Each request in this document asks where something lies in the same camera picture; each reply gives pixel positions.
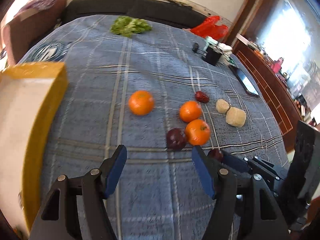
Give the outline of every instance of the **leafy greens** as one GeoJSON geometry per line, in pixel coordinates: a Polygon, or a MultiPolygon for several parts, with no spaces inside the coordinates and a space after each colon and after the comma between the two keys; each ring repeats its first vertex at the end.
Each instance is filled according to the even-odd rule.
{"type": "Polygon", "coordinates": [[[133,33],[143,33],[151,29],[152,27],[146,20],[131,18],[129,16],[119,16],[111,26],[110,31],[114,34],[131,38],[133,33]]]}

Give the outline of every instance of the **blue plaid blanket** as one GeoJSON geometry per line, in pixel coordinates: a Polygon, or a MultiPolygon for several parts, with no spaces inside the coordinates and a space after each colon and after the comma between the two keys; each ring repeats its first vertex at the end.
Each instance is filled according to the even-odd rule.
{"type": "MultiPolygon", "coordinates": [[[[154,22],[152,31],[125,38],[109,31],[116,17],[76,19],[21,60],[63,61],[70,81],[44,152],[42,195],[60,174],[81,176],[124,144],[128,160],[106,203],[118,239],[201,239],[215,201],[201,187],[191,145],[180,152],[166,149],[166,132],[186,126],[179,118],[180,106],[193,100],[197,90],[209,95],[201,116],[212,131],[205,151],[220,148],[284,166],[288,164],[281,132],[262,96],[247,95],[227,67],[209,65],[192,52],[193,42],[203,47],[204,39],[154,22]],[[155,100],[153,111],[143,117],[127,106],[137,90],[150,91],[155,100]],[[215,110],[219,98],[246,112],[243,127],[226,124],[225,115],[215,110]]],[[[83,239],[90,239],[81,198],[78,206],[83,239]]],[[[238,225],[235,216],[233,234],[238,225]]]]}

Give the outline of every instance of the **smartphone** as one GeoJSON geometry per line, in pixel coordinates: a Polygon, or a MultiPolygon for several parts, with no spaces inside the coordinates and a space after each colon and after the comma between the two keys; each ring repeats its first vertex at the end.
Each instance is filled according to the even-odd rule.
{"type": "Polygon", "coordinates": [[[250,82],[249,78],[243,73],[243,71],[240,68],[237,68],[233,66],[232,64],[229,64],[228,66],[230,70],[233,72],[233,74],[237,77],[241,85],[243,86],[245,92],[248,95],[258,97],[259,93],[256,91],[252,83],[250,82]]]}

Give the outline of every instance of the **black headboard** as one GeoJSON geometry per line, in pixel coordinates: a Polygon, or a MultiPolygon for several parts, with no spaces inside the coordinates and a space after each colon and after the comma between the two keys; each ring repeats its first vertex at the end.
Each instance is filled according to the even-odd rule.
{"type": "Polygon", "coordinates": [[[193,28],[206,18],[190,7],[158,0],[72,0],[61,20],[65,24],[95,14],[127,15],[176,28],[193,28]]]}

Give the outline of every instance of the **blue gripper pad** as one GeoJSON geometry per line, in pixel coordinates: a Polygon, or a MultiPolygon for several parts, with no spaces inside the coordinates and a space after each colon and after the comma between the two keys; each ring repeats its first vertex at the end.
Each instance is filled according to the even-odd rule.
{"type": "Polygon", "coordinates": [[[125,146],[119,152],[118,157],[115,159],[111,171],[106,178],[106,190],[104,195],[108,198],[116,190],[120,175],[122,173],[125,162],[127,161],[127,148],[125,146]]]}
{"type": "Polygon", "coordinates": [[[211,197],[213,199],[214,195],[215,195],[215,190],[213,188],[213,178],[209,174],[209,171],[208,171],[207,167],[205,166],[203,159],[200,157],[199,154],[200,153],[198,152],[197,148],[193,147],[192,152],[191,152],[193,165],[195,166],[196,171],[199,175],[204,192],[206,194],[208,194],[209,197],[211,197]]]}
{"type": "Polygon", "coordinates": [[[222,163],[239,171],[240,173],[249,173],[250,168],[247,165],[247,162],[238,158],[237,156],[233,156],[229,153],[223,152],[222,163]]]}

